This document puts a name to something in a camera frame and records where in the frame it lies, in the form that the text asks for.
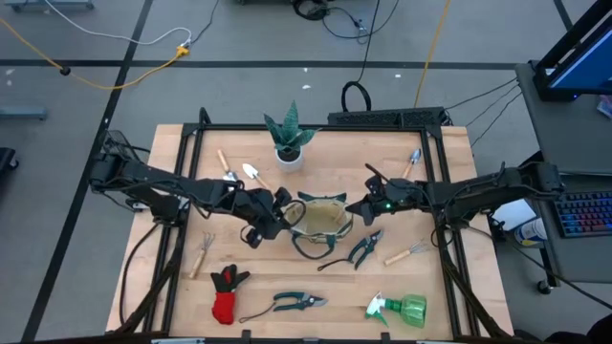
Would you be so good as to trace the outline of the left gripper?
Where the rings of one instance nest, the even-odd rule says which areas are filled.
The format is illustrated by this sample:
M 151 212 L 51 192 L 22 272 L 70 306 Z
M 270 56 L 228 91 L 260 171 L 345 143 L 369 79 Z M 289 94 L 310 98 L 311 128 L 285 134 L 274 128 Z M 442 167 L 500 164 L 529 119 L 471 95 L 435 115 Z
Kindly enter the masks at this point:
M 236 217 L 251 227 L 242 241 L 258 248 L 263 240 L 273 240 L 281 230 L 289 229 L 290 223 L 284 217 L 292 211 L 291 205 L 286 206 L 292 199 L 284 187 L 274 194 L 265 188 L 240 189 L 236 194 Z

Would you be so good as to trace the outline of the beige green gardening bag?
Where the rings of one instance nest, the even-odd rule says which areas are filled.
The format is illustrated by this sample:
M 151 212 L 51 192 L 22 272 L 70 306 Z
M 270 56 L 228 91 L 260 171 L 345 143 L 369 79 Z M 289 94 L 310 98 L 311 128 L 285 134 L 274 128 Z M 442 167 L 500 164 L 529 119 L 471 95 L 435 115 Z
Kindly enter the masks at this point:
M 300 255 L 310 260 L 325 258 L 352 231 L 354 216 L 345 210 L 346 201 L 346 193 L 313 196 L 297 192 L 297 200 L 287 205 L 293 207 L 292 211 L 284 218 L 290 223 L 292 244 Z M 300 247 L 298 239 L 305 239 L 311 244 L 324 244 L 327 250 L 319 255 L 311 255 Z

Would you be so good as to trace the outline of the potted snake plant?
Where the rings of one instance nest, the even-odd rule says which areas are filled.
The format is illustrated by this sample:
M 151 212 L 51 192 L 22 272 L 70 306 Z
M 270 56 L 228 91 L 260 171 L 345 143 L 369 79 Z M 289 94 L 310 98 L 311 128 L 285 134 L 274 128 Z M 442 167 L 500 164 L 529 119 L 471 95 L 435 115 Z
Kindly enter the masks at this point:
M 298 171 L 304 163 L 303 147 L 318 132 L 318 129 L 301 129 L 296 102 L 293 100 L 281 124 L 272 117 L 263 115 L 267 130 L 272 136 L 278 167 L 286 173 Z

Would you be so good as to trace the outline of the wide trowel wooden handle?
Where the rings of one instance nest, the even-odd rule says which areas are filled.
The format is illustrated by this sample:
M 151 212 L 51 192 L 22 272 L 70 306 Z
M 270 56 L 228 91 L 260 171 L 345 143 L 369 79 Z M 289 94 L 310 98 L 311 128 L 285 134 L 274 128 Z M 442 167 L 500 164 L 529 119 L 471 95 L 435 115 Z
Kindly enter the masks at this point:
M 270 190 L 271 187 L 261 178 L 261 176 L 259 175 L 259 171 L 252 166 L 249 163 L 243 163 L 242 164 L 243 170 L 244 172 L 247 174 L 247 176 L 252 179 L 255 180 L 259 185 L 261 185 L 263 188 Z

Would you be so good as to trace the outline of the hand rake wooden handle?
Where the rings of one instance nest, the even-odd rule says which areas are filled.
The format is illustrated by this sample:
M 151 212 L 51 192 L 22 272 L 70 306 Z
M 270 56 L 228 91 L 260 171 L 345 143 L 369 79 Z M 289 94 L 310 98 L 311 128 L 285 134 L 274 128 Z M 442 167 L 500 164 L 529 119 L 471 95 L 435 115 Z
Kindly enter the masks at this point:
M 423 241 L 418 241 L 411 245 L 408 249 L 403 250 L 383 261 L 383 264 L 388 267 L 391 266 L 404 258 L 409 257 L 410 255 L 422 253 L 428 250 L 428 245 Z
M 200 246 L 199 253 L 198 253 L 198 255 L 197 255 L 197 257 L 196 257 L 196 259 L 194 261 L 194 264 L 192 266 L 192 269 L 191 269 L 191 271 L 190 271 L 190 273 L 188 275 L 189 279 L 194 279 L 198 275 L 200 267 L 203 264 L 203 262 L 204 262 L 204 260 L 206 258 L 206 255 L 208 253 L 208 250 L 209 250 L 211 244 L 213 243 L 214 239 L 215 239 L 215 235 L 214 234 L 209 233 L 209 232 L 205 232 L 204 233 L 203 242 L 202 242 L 202 244 Z

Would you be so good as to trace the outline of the small shovel wooden handle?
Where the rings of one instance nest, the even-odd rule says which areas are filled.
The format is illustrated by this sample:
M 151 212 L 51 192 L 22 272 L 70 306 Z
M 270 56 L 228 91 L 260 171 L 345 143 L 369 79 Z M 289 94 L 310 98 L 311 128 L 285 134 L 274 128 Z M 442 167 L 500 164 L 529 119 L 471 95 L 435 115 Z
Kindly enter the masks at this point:
M 411 154 L 411 156 L 410 156 L 410 157 L 409 157 L 409 159 L 408 159 L 408 164 L 407 164 L 407 166 L 406 166 L 406 168 L 405 168 L 405 170 L 404 170 L 404 172 L 403 172 L 403 174 L 402 174 L 402 178 L 403 178 L 403 179 L 406 179 L 406 178 L 409 176 L 409 174 L 410 174 L 410 172 L 411 172 L 412 168 L 414 167 L 414 165 L 415 165 L 415 164 L 416 164 L 416 163 L 419 161 L 419 159 L 421 158 L 421 154 L 422 154 L 422 150 L 421 150 L 420 148 L 417 148 L 417 149 L 416 149 L 416 150 L 415 150 L 415 151 L 414 151 L 414 152 Z

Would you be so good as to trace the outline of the narrow trowel wooden handle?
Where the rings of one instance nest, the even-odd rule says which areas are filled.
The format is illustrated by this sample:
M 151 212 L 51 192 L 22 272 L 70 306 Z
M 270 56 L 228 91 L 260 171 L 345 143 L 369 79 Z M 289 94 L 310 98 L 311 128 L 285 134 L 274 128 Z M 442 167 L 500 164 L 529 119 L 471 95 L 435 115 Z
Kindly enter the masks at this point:
M 236 173 L 234 171 L 232 171 L 230 169 L 230 165 L 229 165 L 229 163 L 228 163 L 228 161 L 226 159 L 225 153 L 224 153 L 224 151 L 222 149 L 218 149 L 217 150 L 217 156 L 218 156 L 218 159 L 219 159 L 220 163 L 222 164 L 224 172 L 225 172 L 225 176 L 223 177 L 223 179 L 227 180 L 227 181 L 236 182 L 238 180 L 237 175 L 236 175 Z

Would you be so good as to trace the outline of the red black garden glove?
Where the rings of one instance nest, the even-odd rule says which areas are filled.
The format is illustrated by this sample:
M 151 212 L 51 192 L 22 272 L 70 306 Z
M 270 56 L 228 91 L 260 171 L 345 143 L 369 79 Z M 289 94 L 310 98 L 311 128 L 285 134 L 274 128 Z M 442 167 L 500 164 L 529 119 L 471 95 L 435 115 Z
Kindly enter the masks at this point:
M 231 325 L 234 322 L 235 291 L 250 275 L 247 270 L 239 272 L 235 264 L 224 267 L 221 272 L 210 274 L 215 287 L 211 313 L 220 324 Z

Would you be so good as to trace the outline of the green spray bottle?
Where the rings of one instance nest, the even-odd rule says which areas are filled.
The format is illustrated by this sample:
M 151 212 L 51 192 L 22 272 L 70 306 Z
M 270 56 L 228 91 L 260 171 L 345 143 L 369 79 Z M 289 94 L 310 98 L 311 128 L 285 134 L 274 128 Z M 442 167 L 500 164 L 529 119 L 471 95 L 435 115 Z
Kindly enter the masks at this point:
M 377 319 L 387 327 L 383 310 L 388 310 L 398 314 L 406 325 L 422 329 L 426 323 L 426 308 L 427 301 L 422 295 L 407 294 L 402 299 L 392 299 L 378 292 L 366 307 L 364 317 Z

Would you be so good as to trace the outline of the black perforated box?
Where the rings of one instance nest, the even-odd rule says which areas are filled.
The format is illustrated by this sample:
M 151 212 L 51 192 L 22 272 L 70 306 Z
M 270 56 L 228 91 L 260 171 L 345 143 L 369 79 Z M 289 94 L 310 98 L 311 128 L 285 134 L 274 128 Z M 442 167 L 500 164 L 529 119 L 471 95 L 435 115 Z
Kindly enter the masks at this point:
M 375 125 L 420 127 L 441 125 L 447 120 L 443 107 L 337 112 L 328 115 L 330 125 Z

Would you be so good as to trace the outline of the grey desk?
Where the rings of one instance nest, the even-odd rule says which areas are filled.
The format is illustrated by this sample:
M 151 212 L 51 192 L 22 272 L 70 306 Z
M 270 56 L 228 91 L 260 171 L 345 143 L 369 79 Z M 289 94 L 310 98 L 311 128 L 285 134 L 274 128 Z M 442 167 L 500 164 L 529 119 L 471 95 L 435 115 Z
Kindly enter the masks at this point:
M 571 102 L 540 99 L 532 66 L 514 66 L 539 150 L 562 173 L 612 176 L 612 119 L 597 110 L 600 98 L 582 95 Z

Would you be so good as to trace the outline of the grey keyboard table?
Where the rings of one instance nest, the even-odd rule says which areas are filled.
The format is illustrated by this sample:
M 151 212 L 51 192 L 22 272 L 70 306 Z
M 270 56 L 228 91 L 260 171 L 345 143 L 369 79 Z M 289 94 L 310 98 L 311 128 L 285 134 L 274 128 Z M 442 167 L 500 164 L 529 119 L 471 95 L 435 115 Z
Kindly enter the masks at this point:
M 612 191 L 612 176 L 564 175 L 562 180 L 566 186 L 562 195 Z M 554 202 L 533 201 L 532 206 L 545 226 L 548 240 L 544 246 L 557 274 L 572 282 L 612 284 L 612 235 L 564 238 Z

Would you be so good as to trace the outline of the backlit keyboard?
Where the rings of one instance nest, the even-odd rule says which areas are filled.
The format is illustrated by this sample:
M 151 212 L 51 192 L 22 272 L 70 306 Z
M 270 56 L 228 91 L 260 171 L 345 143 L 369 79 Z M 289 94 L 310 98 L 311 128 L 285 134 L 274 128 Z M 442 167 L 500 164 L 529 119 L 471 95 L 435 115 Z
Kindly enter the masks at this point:
M 612 235 L 612 191 L 566 193 L 554 209 L 564 238 Z

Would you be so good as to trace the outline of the grey cart base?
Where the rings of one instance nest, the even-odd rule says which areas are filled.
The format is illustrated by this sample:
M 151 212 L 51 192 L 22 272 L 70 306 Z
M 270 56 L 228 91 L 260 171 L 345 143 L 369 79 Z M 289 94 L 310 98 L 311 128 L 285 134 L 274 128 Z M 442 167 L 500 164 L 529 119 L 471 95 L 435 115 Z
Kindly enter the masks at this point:
M 0 0 L 0 3 L 10 7 L 15 12 L 21 12 L 25 8 L 41 7 L 82 7 L 87 10 L 93 10 L 95 8 L 93 0 Z

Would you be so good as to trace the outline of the black metal table frame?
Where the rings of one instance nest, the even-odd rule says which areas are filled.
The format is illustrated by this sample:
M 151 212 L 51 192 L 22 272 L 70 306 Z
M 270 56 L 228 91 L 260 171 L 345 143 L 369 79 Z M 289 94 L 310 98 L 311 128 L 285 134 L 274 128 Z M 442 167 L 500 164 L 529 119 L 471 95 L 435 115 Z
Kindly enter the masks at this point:
M 274 161 L 273 141 L 263 125 L 159 125 L 150 165 L 178 170 L 198 179 L 217 178 L 222 166 L 217 150 L 222 149 L 232 167 L 248 162 L 258 168 L 272 187 L 312 195 L 346 193 L 349 202 L 365 194 L 365 181 L 374 170 L 388 177 L 402 174 L 408 155 L 416 148 L 424 154 L 412 170 L 417 180 L 433 178 L 458 182 L 475 174 L 467 132 L 462 127 L 445 127 L 439 137 L 420 132 L 371 127 L 324 130 L 305 148 L 305 163 L 295 173 L 280 171 Z M 122 319 L 138 307 L 153 278 L 169 260 L 176 242 L 182 242 L 181 263 L 176 281 L 166 283 L 150 312 L 152 331 L 167 330 L 173 337 L 203 338 L 207 343 L 324 344 L 360 340 L 450 340 L 470 334 L 473 310 L 459 293 L 447 294 L 450 280 L 443 274 L 436 242 L 431 237 L 433 219 L 413 210 L 383 215 L 373 224 L 384 234 L 375 251 L 358 270 L 346 262 L 322 271 L 317 268 L 342 259 L 370 227 L 356 220 L 352 232 L 335 251 L 320 260 L 300 255 L 287 232 L 251 248 L 240 240 L 242 221 L 214 215 L 208 219 L 191 212 L 184 228 L 155 226 L 148 212 L 138 213 L 130 230 L 107 326 L 116 329 Z M 215 235 L 198 275 L 188 275 L 199 253 L 204 233 Z M 410 255 L 386 267 L 383 261 L 423 240 L 428 250 Z M 212 272 L 235 264 L 250 277 L 235 291 L 234 322 L 220 324 L 212 315 L 215 287 Z M 304 291 L 324 297 L 328 303 L 304 311 L 268 312 L 245 323 L 241 317 L 260 313 L 283 291 Z M 420 329 L 406 325 L 395 312 L 383 310 L 385 327 L 377 319 L 366 319 L 365 309 L 380 292 L 385 298 L 402 299 L 407 294 L 426 298 L 426 323 Z

